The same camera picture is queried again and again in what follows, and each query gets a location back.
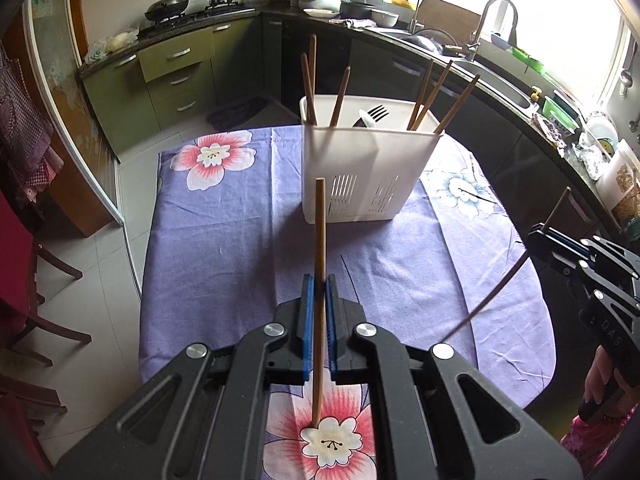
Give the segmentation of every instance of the window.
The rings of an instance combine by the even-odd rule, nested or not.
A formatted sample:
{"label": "window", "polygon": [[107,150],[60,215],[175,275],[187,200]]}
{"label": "window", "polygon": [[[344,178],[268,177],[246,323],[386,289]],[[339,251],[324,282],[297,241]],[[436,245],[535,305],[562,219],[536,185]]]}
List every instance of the window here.
{"label": "window", "polygon": [[[445,0],[482,14],[487,0]],[[613,0],[513,0],[518,9],[518,46],[545,64],[550,75],[585,105],[599,101],[610,74],[620,67],[625,41],[618,6]],[[496,3],[483,33],[509,35],[511,7]]]}

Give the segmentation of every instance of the fork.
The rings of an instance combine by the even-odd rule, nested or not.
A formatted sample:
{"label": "fork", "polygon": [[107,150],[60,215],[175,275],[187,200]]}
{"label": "fork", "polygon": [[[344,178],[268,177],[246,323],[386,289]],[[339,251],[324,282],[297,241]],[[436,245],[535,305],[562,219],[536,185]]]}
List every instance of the fork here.
{"label": "fork", "polygon": [[[383,105],[378,105],[375,108],[372,108],[368,111],[371,118],[379,123],[382,119],[389,115],[389,111],[383,107]],[[358,119],[355,123],[353,123],[352,128],[366,128],[367,125],[364,123],[362,118]]]}

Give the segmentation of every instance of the flower print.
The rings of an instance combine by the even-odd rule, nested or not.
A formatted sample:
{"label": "flower print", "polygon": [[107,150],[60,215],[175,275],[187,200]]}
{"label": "flower print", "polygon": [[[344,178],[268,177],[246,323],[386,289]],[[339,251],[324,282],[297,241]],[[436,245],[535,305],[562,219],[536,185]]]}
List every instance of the flower print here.
{"label": "flower print", "polygon": [[337,386],[324,368],[318,428],[311,422],[312,378],[302,397],[273,392],[267,431],[278,440],[264,446],[264,470],[274,480],[374,480],[371,407],[362,408],[359,384]]}
{"label": "flower print", "polygon": [[189,170],[187,189],[190,191],[217,186],[225,176],[225,170],[246,170],[254,164],[255,150],[242,147],[251,142],[251,138],[252,133],[247,130],[199,137],[195,146],[181,147],[171,160],[171,169]]}
{"label": "flower print", "polygon": [[424,183],[430,196],[441,199],[449,207],[457,207],[470,220],[502,210],[488,188],[476,180],[469,168],[459,173],[433,170]]}

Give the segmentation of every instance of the hand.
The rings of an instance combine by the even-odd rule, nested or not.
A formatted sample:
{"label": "hand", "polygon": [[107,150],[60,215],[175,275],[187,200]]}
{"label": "hand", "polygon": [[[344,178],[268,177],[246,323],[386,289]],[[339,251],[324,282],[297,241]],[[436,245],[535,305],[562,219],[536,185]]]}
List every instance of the hand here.
{"label": "hand", "polygon": [[611,377],[615,377],[619,386],[624,390],[624,396],[607,413],[607,416],[625,416],[640,401],[640,387],[632,388],[614,369],[613,362],[602,346],[598,346],[593,364],[584,380],[584,402],[594,399],[597,404],[602,402],[605,384]]}

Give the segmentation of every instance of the floral tablecloth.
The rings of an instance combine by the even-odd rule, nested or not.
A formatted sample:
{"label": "floral tablecloth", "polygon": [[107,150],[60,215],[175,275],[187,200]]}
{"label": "floral tablecloth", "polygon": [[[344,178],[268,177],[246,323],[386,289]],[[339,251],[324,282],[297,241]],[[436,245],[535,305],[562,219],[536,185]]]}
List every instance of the floral tablecloth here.
{"label": "floral tablecloth", "polygon": [[[300,296],[313,226],[300,203],[300,126],[212,134],[162,152],[140,317],[148,380],[185,346],[234,344]],[[392,221],[329,224],[327,272],[367,319],[428,348],[494,287],[524,250],[473,155],[438,143]],[[554,336],[530,261],[450,343],[521,406],[549,383]],[[322,421],[309,386],[274,386],[264,478],[375,478],[366,385],[327,383]]]}

